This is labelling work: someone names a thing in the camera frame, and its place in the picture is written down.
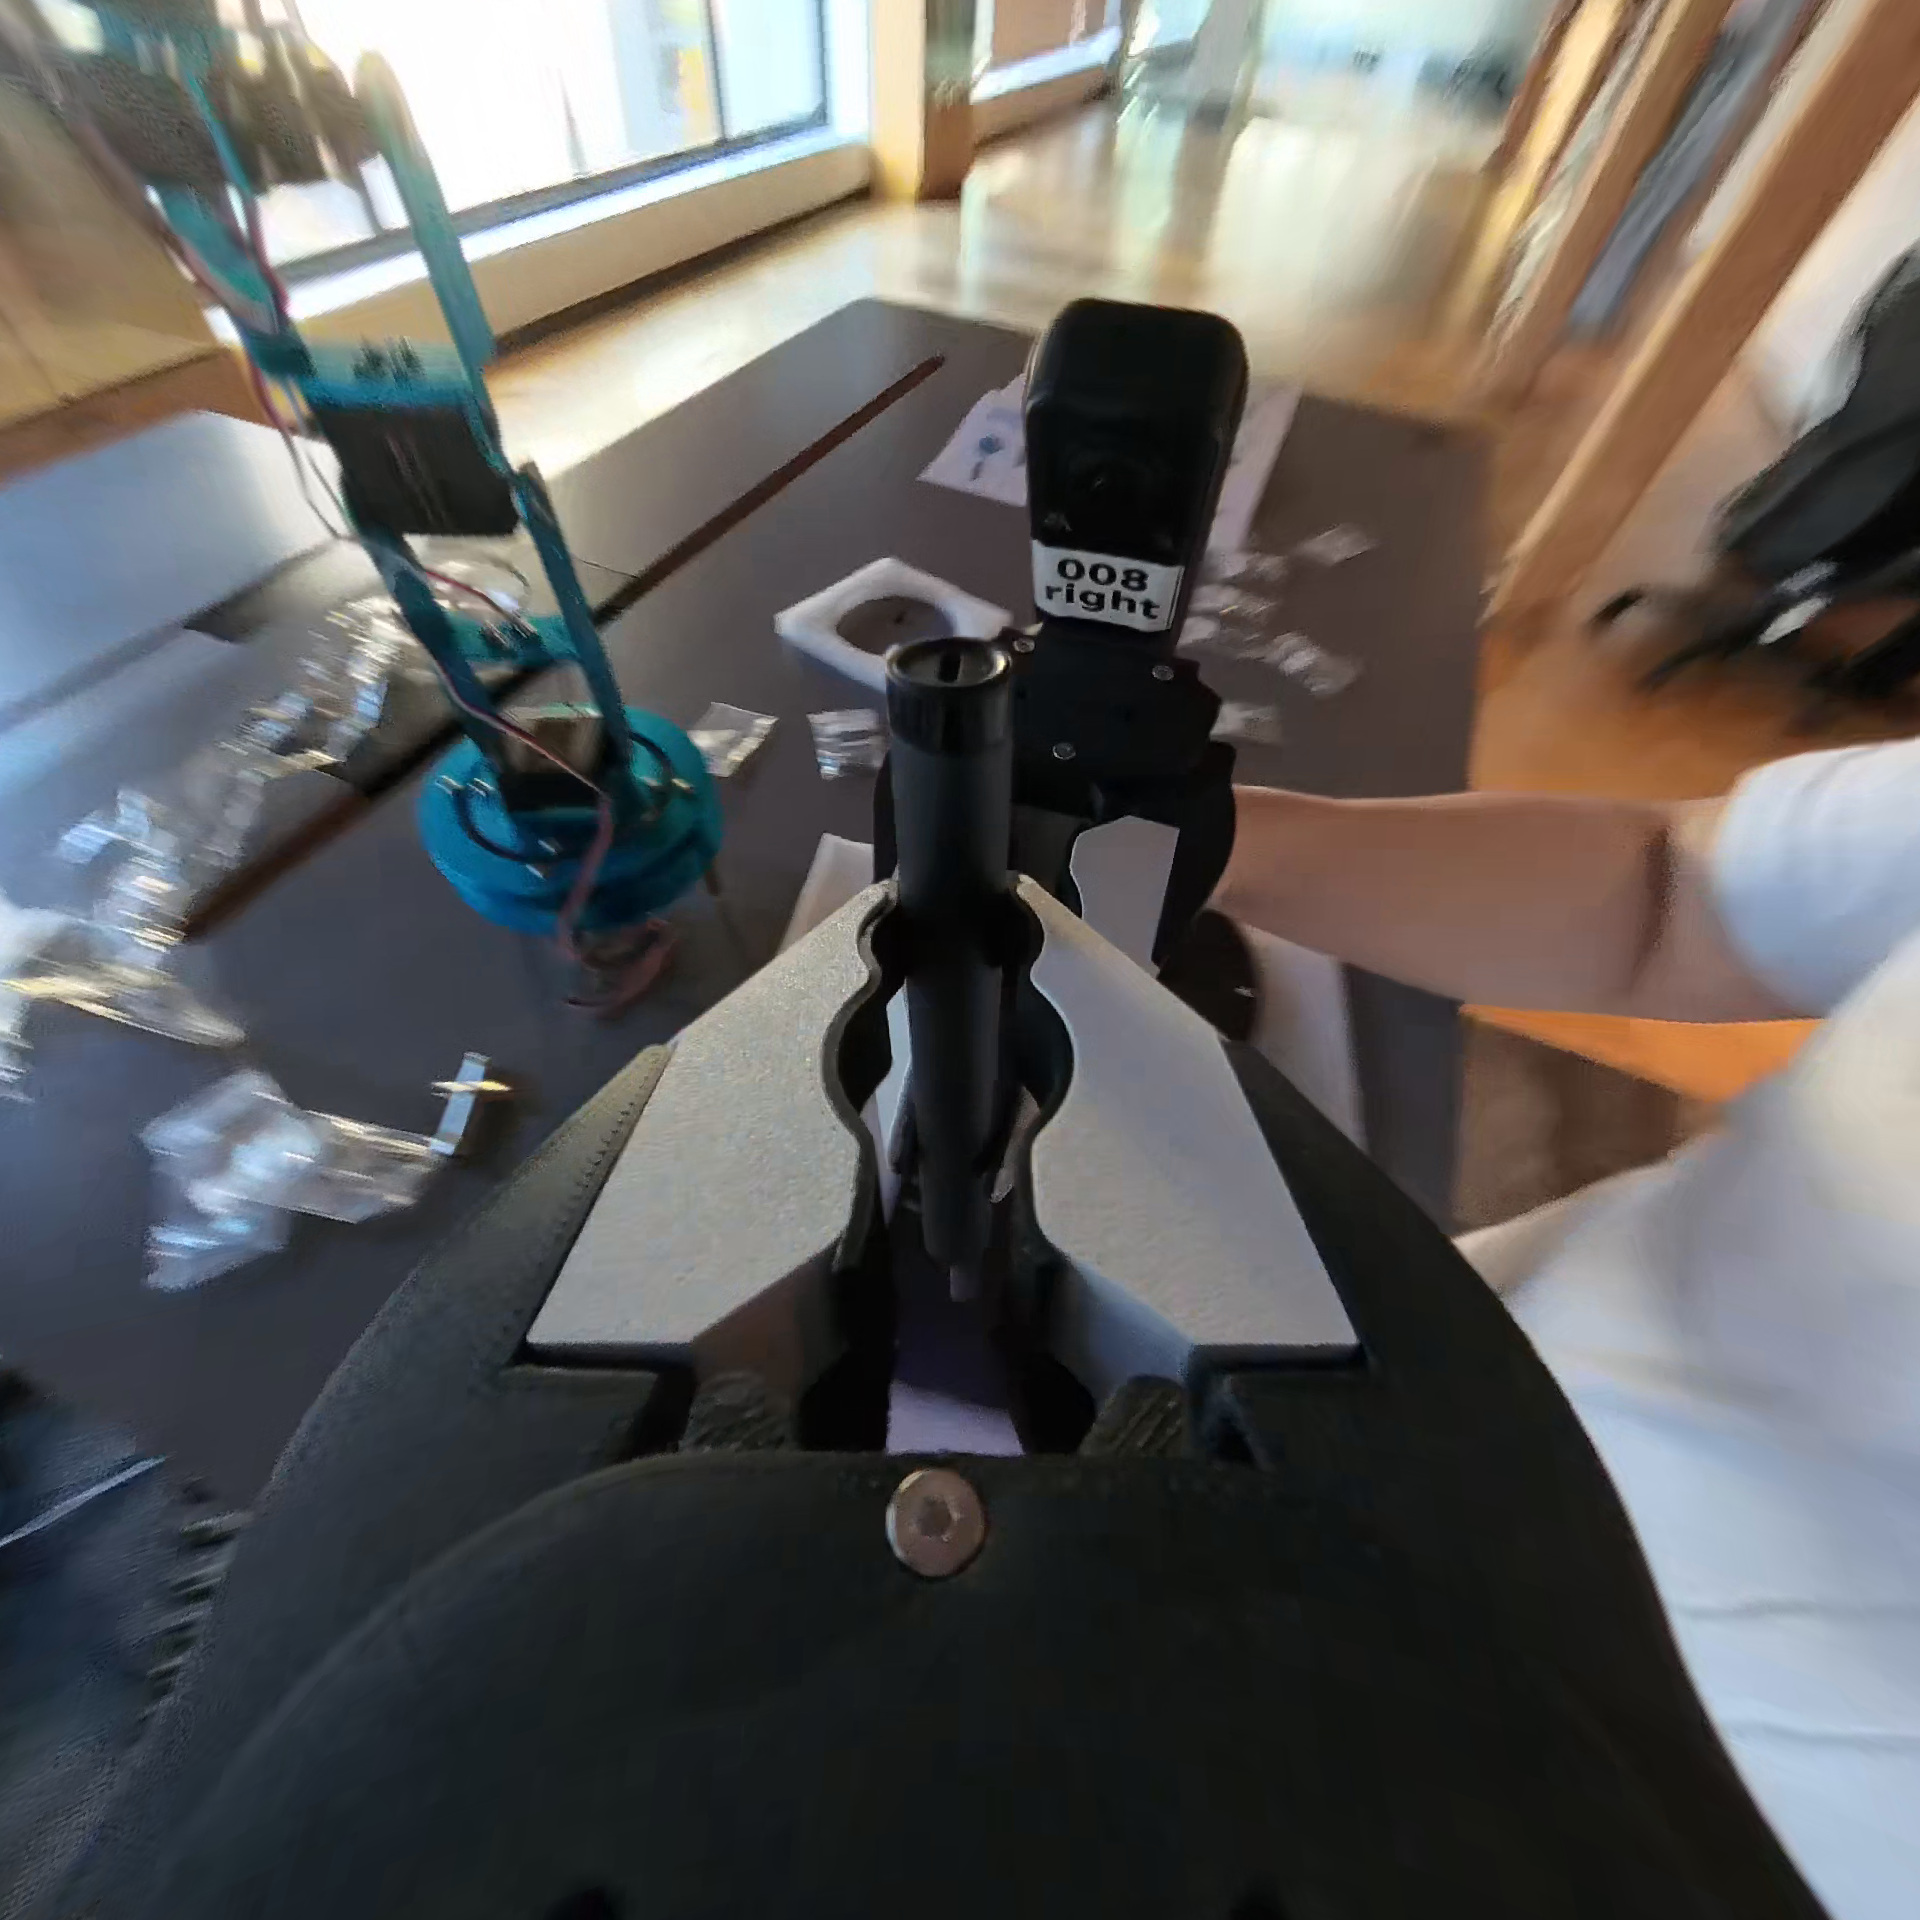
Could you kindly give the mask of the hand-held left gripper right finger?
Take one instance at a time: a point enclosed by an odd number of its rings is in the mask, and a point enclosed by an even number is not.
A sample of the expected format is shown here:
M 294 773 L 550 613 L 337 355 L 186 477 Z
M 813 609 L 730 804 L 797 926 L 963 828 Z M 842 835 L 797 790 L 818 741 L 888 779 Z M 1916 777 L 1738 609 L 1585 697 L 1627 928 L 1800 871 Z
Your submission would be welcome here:
M 1153 1376 L 1349 1361 L 1354 1320 L 1214 1027 L 1032 877 L 1032 981 L 1060 1019 L 1066 1089 L 1027 1152 L 1060 1269 L 1045 1332 L 1101 1400 Z

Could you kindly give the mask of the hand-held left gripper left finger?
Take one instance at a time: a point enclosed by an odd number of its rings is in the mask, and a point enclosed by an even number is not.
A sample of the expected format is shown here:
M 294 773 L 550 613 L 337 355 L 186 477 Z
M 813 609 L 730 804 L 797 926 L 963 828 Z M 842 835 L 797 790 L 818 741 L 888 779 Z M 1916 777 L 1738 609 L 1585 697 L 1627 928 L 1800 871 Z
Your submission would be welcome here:
M 754 1376 L 797 1414 L 884 1414 L 894 907 L 889 879 L 862 887 L 670 1045 L 525 1331 L 534 1360 Z

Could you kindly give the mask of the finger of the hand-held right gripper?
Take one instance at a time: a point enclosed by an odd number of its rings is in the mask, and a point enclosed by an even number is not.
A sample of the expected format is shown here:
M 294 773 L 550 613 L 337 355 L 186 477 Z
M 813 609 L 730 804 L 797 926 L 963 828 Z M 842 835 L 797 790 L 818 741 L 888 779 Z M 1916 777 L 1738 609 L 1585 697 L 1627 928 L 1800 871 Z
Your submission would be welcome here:
M 1145 973 L 1158 971 L 1157 942 L 1179 831 L 1153 820 L 1112 820 L 1072 839 L 1067 877 L 1076 911 Z

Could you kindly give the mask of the black screwdriver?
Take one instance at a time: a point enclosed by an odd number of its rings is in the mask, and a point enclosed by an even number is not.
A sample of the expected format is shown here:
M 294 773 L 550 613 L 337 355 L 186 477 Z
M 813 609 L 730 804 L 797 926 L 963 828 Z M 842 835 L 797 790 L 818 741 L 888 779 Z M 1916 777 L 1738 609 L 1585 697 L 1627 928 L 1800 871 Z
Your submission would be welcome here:
M 952 1297 L 982 1304 L 1024 1103 L 1005 1028 L 1014 675 L 1008 651 L 980 638 L 913 639 L 884 668 L 918 1221 Z

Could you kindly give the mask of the person's right forearm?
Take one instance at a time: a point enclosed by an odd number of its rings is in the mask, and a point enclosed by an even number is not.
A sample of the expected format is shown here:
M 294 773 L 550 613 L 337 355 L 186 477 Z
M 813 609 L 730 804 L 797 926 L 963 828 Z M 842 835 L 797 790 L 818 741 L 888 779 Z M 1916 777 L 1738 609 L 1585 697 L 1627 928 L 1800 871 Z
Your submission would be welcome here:
M 1713 887 L 1720 800 L 1236 790 L 1214 907 L 1356 969 L 1515 1012 L 1757 1024 Z

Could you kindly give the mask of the printed instruction sheet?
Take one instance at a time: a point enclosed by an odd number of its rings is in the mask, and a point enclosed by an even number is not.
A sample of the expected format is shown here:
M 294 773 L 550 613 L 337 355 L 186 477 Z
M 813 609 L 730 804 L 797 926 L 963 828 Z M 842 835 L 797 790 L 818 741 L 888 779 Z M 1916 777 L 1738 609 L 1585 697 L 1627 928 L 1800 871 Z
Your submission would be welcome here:
M 1298 385 L 1251 390 L 1208 536 L 1209 552 L 1246 545 L 1301 397 Z M 1027 508 L 1024 374 L 987 390 L 969 406 L 922 480 L 1014 509 Z

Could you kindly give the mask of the white foam block with hole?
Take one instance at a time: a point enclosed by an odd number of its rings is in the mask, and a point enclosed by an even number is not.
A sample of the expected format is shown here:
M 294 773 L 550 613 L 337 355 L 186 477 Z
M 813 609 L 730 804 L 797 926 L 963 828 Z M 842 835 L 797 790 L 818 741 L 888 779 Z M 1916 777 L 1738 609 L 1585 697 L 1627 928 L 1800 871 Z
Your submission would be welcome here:
M 873 560 L 776 615 L 776 632 L 797 655 L 873 697 L 884 657 L 916 639 L 995 639 L 1012 615 L 900 560 Z

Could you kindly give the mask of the white shirt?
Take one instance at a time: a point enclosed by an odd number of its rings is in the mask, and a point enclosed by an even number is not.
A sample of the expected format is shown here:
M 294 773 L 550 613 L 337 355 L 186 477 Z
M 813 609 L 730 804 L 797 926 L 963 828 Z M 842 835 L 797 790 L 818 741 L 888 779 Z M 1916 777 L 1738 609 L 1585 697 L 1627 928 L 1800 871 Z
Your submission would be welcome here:
M 1779 758 L 1710 857 L 1812 1036 L 1672 1157 L 1458 1247 L 1585 1422 L 1832 1915 L 1918 1915 L 1918 747 Z

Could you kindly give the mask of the large grid window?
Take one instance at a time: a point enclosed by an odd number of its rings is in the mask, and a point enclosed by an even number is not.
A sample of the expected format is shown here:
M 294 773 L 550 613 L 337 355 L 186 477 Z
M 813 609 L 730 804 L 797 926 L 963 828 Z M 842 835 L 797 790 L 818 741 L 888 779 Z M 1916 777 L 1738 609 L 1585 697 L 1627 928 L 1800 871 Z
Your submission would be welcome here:
M 830 124 L 818 3 L 262 5 L 350 79 L 384 57 L 459 232 Z

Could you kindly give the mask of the large clear plastic bag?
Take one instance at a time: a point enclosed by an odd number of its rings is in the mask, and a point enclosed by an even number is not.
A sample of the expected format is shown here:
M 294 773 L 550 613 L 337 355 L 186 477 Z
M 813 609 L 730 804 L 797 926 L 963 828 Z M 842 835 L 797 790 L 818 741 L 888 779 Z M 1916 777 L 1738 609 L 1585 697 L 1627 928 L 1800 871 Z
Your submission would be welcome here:
M 248 1028 L 188 981 L 180 948 L 190 907 L 238 872 L 261 809 L 259 783 L 201 803 L 124 788 L 62 835 L 57 853 L 84 872 L 84 900 L 4 900 L 4 1080 L 26 1071 L 42 1006 L 194 1049 L 248 1041 Z

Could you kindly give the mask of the black bag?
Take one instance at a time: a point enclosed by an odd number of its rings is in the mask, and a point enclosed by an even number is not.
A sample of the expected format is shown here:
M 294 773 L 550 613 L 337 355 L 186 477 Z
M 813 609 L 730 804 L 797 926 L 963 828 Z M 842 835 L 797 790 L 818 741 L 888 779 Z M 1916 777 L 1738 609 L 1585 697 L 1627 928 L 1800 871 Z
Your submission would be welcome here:
M 1899 253 L 1841 335 L 1832 400 L 1722 505 L 1708 573 L 1635 584 L 1592 632 L 1637 621 L 1672 651 L 1662 687 L 1696 665 L 1785 657 L 1812 697 L 1894 704 L 1918 678 L 1918 248 Z

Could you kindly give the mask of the small metal bracket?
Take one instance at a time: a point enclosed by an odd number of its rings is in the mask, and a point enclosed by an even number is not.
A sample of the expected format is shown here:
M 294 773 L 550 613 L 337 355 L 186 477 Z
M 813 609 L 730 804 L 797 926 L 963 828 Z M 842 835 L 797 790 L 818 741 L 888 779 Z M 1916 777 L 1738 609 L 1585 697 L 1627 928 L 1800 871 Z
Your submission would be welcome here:
M 429 1089 L 438 1101 L 438 1119 L 428 1142 L 441 1160 L 467 1157 L 493 1105 L 515 1094 L 513 1080 L 501 1077 L 480 1049 L 468 1049 L 457 1071 L 435 1080 Z

